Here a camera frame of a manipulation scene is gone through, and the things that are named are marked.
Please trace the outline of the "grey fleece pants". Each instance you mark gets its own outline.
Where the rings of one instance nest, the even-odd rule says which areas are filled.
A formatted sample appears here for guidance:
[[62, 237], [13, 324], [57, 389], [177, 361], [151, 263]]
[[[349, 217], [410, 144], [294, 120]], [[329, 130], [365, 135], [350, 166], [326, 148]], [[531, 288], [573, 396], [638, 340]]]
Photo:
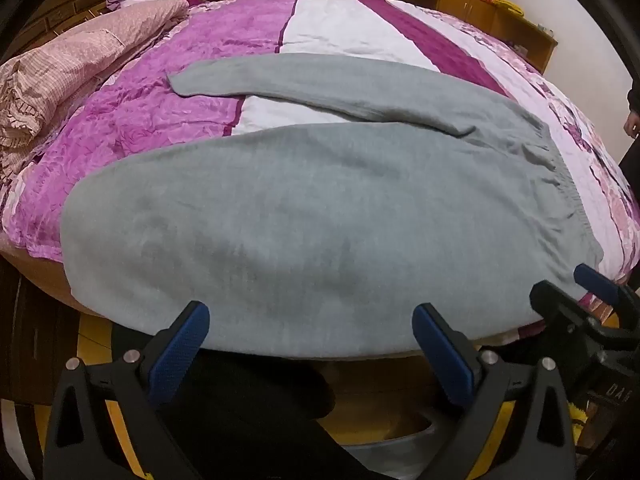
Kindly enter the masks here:
[[61, 220], [73, 296], [152, 334], [192, 300], [209, 349], [286, 358], [416, 350], [428, 301], [482, 339], [533, 322], [549, 281], [603, 250], [548, 126], [499, 93], [344, 55], [195, 63], [178, 96], [260, 96], [340, 115], [127, 157]]

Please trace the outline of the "yellow object on cabinet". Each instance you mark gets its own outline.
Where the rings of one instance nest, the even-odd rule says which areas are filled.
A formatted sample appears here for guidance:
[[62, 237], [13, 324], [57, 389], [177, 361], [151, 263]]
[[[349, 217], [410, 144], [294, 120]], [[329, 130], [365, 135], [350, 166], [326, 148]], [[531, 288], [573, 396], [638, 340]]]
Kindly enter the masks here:
[[511, 12], [512, 14], [519, 16], [520, 18], [524, 16], [524, 10], [510, 0], [491, 0], [491, 3], [497, 8]]

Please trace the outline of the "purple striped bedspread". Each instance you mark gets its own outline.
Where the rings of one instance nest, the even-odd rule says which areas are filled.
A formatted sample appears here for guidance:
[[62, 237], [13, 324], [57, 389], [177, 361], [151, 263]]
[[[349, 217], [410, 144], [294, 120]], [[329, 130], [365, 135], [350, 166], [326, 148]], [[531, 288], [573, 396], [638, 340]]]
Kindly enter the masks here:
[[1, 249], [60, 262], [60, 220], [90, 172], [154, 148], [252, 132], [324, 114], [261, 98], [183, 99], [168, 76], [201, 60], [344, 54], [414, 65], [507, 96], [550, 130], [603, 250], [626, 278], [639, 261], [639, 206], [585, 114], [502, 41], [397, 0], [226, 0], [190, 6], [146, 44], [83, 84], [21, 148], [1, 145]]

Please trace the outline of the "pink folded quilt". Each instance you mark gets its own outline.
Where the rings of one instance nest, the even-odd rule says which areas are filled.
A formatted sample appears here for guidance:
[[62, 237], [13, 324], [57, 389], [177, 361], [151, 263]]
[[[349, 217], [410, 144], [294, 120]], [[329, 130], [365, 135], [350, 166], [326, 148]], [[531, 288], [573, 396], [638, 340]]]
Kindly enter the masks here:
[[186, 14], [186, 0], [143, 0], [102, 14], [1, 65], [1, 145], [21, 148], [83, 84]]

